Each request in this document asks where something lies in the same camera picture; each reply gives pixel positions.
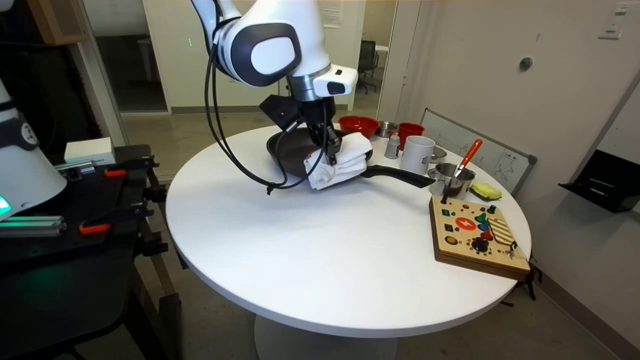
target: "white mug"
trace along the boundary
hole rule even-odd
[[[400,168],[419,175],[426,174],[435,147],[436,142],[428,137],[407,136],[402,159],[400,159]]]

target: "white box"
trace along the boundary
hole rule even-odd
[[[68,143],[65,162],[69,164],[83,160],[93,160],[96,166],[115,164],[111,138]]]

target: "office chair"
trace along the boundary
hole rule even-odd
[[[372,71],[376,68],[376,42],[370,40],[362,40],[360,42],[360,59],[358,61],[358,83],[357,88],[364,88],[364,93],[369,93],[369,86],[373,87],[373,91],[378,91],[378,86],[363,80],[360,75],[365,75],[365,71]]]

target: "red bowl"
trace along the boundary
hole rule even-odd
[[[338,123],[340,130],[345,133],[362,133],[367,139],[372,137],[380,126],[374,119],[358,115],[343,116]]]

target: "yellow sponge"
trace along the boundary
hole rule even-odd
[[[484,201],[498,200],[502,192],[486,183],[474,183],[469,186],[469,191]]]

